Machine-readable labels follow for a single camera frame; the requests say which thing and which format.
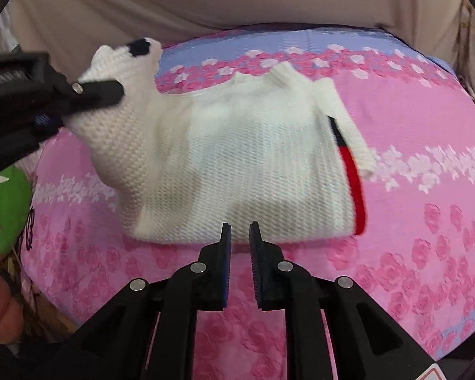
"beige fabric backdrop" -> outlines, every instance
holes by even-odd
[[[149,36],[171,44],[261,22],[383,27],[446,60],[475,96],[475,13],[464,0],[12,0],[15,36],[25,50],[49,51],[77,78],[103,44]],[[463,18],[462,34],[460,23]]]

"metal rivet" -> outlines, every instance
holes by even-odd
[[[338,286],[350,289],[353,286],[353,280],[350,277],[340,277],[338,279]]]
[[[278,270],[280,271],[292,271],[294,265],[290,261],[280,261],[278,263]]]
[[[206,271],[206,265],[204,263],[197,262],[190,266],[190,270],[193,273],[203,273],[204,271]]]
[[[146,287],[146,282],[142,279],[132,280],[129,284],[131,290],[141,291]]]
[[[77,92],[78,94],[82,94],[82,87],[81,87],[81,84],[79,83],[74,83],[72,85],[72,90],[74,90],[75,92]]]

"white sticker with red border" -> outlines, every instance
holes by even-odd
[[[433,364],[424,373],[422,373],[416,380],[447,380],[438,364]]]

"green object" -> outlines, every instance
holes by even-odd
[[[25,228],[32,187],[25,174],[11,166],[0,172],[0,253],[8,254]]]

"knit fabric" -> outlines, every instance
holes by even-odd
[[[336,120],[361,175],[374,159],[331,79],[280,63],[262,76],[160,94],[151,39],[101,47],[81,81],[115,78],[117,107],[72,116],[101,180],[115,188],[126,233],[160,243],[247,242],[252,221],[273,242],[353,234],[355,206],[333,135]]]

